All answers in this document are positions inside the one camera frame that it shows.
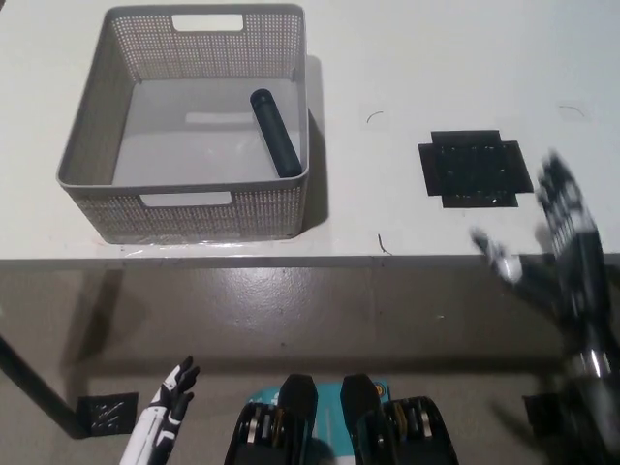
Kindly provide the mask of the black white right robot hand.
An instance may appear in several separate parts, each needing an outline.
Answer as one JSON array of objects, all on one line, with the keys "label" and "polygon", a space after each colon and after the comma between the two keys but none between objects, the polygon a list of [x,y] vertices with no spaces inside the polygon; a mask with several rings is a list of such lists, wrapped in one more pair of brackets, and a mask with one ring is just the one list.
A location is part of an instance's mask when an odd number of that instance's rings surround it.
[{"label": "black white right robot hand", "polygon": [[610,329],[601,237],[580,187],[556,152],[542,161],[536,197],[547,223],[551,267],[509,253],[480,229],[471,231],[472,241],[493,273],[560,329],[573,376],[607,377],[619,370],[619,345]]}]

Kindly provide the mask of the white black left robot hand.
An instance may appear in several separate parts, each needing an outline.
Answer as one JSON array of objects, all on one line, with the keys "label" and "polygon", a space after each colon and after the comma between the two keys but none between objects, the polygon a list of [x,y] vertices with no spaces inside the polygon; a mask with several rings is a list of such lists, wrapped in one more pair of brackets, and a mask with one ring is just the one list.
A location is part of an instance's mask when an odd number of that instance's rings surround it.
[{"label": "white black left robot hand", "polygon": [[176,365],[141,412],[120,465],[165,465],[174,448],[200,368],[191,356]]}]

